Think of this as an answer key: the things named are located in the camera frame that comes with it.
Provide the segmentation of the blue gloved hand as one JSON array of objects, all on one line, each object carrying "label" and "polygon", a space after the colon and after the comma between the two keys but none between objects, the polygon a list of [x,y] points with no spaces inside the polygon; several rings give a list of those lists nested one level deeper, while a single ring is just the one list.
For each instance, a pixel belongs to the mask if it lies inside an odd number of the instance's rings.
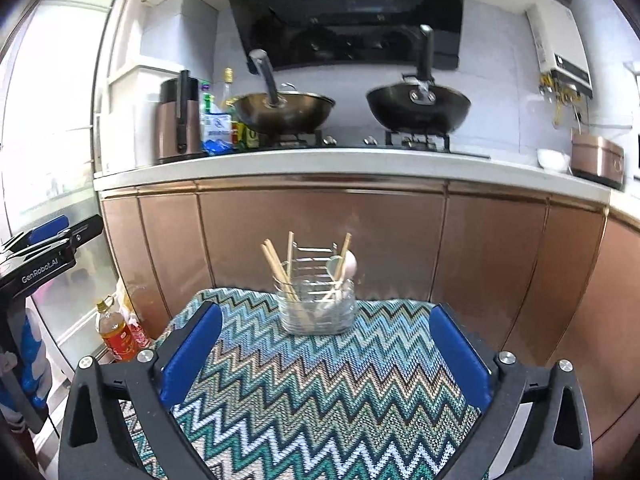
[{"label": "blue gloved hand", "polygon": [[[22,391],[34,408],[45,408],[52,386],[51,367],[47,360],[46,344],[42,340],[37,315],[30,307],[25,308],[20,351],[24,363],[20,377]],[[27,429],[24,416],[5,385],[1,385],[1,413],[14,434],[20,434]]]}]

